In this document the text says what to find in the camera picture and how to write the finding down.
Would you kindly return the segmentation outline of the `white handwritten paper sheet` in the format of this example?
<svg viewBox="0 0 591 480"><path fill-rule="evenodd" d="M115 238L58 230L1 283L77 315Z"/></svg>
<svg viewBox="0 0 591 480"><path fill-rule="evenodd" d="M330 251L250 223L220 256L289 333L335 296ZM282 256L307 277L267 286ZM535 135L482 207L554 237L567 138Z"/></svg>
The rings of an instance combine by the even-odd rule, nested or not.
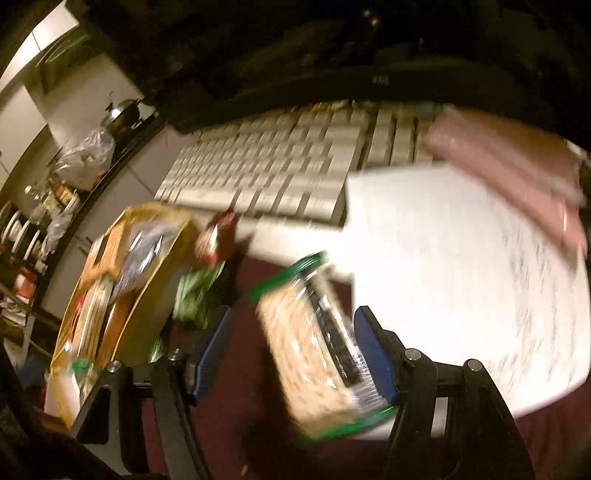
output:
<svg viewBox="0 0 591 480"><path fill-rule="evenodd" d="M590 371L584 256L457 169L404 167L346 184L353 303L431 359L479 360L515 417Z"/></svg>

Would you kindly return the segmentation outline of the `small red snack packet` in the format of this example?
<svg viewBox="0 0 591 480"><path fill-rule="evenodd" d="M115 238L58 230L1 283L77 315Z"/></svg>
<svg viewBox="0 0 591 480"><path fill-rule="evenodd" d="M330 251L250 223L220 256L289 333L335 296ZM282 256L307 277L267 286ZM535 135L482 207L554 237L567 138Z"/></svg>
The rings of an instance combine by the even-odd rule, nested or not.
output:
<svg viewBox="0 0 591 480"><path fill-rule="evenodd" d="M236 225L239 216L232 209L217 213L195 242L197 264L213 267L224 263L236 250Z"/></svg>

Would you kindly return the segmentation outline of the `white computer keyboard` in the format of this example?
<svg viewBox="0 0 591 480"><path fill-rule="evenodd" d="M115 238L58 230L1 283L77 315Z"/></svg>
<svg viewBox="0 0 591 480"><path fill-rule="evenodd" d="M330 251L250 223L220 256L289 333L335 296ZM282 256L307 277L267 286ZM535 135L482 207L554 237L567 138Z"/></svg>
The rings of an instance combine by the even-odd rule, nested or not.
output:
<svg viewBox="0 0 591 480"><path fill-rule="evenodd" d="M341 226L346 178L433 156L421 140L441 106L338 101L197 131L158 187L159 201Z"/></svg>

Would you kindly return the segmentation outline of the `silver foil snack packet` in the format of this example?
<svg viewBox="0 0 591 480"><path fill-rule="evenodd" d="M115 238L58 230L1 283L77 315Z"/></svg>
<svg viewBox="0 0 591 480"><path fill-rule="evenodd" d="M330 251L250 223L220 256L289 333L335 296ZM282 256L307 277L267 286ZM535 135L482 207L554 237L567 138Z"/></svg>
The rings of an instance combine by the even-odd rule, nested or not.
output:
<svg viewBox="0 0 591 480"><path fill-rule="evenodd" d="M122 271L110 302L143 288L168 254L179 230L178 225L165 220L141 221L132 225Z"/></svg>

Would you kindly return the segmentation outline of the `black computer monitor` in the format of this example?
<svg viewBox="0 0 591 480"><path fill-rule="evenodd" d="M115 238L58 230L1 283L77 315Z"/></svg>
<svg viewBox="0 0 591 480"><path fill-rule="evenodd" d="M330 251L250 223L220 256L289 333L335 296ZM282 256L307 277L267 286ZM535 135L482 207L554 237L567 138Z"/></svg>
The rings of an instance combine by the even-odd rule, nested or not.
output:
<svg viewBox="0 0 591 480"><path fill-rule="evenodd" d="M586 1L71 1L180 132L332 100L432 101L587 143Z"/></svg>

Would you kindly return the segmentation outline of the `green-edged cracker packet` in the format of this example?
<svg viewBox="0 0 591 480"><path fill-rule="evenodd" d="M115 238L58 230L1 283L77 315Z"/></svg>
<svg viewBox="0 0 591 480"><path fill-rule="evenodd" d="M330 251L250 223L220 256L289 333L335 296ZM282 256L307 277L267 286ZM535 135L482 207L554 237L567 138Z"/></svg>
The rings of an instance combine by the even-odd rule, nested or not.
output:
<svg viewBox="0 0 591 480"><path fill-rule="evenodd" d="M397 412L377 389L326 262L323 252L308 255L249 293L290 419L313 441L362 433Z"/></svg>

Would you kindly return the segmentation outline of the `orange biscuit box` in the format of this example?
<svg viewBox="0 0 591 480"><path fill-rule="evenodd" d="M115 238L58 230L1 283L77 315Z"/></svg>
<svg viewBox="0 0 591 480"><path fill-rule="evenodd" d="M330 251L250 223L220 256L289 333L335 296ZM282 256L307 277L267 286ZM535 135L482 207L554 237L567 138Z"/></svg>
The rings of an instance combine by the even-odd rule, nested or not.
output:
<svg viewBox="0 0 591 480"><path fill-rule="evenodd" d="M111 356L101 353L100 347L107 330L108 305L127 255L127 240L125 229L117 227L91 245L68 306L68 352L97 368L103 368Z"/></svg>

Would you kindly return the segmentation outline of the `clear plastic bag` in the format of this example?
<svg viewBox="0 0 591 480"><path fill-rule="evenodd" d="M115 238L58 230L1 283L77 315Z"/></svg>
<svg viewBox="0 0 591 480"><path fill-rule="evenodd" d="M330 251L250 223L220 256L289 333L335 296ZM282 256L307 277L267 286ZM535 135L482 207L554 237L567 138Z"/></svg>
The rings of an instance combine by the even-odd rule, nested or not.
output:
<svg viewBox="0 0 591 480"><path fill-rule="evenodd" d="M95 128L55 161L51 173L74 189L91 191L109 170L115 147L107 129Z"/></svg>

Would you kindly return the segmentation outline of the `metal pot on counter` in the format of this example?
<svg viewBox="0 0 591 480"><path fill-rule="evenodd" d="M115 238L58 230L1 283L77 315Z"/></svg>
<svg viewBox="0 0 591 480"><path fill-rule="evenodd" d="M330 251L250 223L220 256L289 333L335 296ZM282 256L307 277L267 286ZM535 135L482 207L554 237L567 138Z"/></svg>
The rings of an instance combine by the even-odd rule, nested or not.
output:
<svg viewBox="0 0 591 480"><path fill-rule="evenodd" d="M140 121L140 103L140 99L125 99L118 104L110 100L105 108L106 115L101 121L101 127L108 130L113 137L128 133Z"/></svg>

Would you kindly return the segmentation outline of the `pink plastic bag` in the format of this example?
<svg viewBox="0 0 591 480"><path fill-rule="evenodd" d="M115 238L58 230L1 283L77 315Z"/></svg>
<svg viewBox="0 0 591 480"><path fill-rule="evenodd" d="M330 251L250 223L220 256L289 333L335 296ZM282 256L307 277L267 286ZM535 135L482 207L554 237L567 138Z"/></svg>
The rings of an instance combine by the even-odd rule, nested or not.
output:
<svg viewBox="0 0 591 480"><path fill-rule="evenodd" d="M422 144L502 195L556 244L588 251L580 157L567 140L517 120L447 107Z"/></svg>

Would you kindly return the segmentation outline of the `green crumpled snack wrapper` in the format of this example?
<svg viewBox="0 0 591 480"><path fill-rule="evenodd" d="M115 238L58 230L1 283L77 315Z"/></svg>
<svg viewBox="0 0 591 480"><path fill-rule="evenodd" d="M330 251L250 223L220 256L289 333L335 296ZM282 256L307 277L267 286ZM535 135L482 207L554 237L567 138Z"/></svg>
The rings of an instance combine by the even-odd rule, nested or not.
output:
<svg viewBox="0 0 591 480"><path fill-rule="evenodd" d="M221 305L219 277L224 263L192 270L177 285L173 305L174 321L190 323L204 330L211 323L214 309Z"/></svg>

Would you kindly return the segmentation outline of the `yellow-taped cardboard box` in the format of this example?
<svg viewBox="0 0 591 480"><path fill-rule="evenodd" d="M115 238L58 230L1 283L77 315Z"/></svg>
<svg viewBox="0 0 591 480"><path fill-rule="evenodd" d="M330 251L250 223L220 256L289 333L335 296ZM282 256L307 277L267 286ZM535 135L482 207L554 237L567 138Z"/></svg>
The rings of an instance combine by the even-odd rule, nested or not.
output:
<svg viewBox="0 0 591 480"><path fill-rule="evenodd" d="M161 202L125 209L91 246L62 318L48 390L73 426L113 360L147 362L194 265L201 228L190 210Z"/></svg>

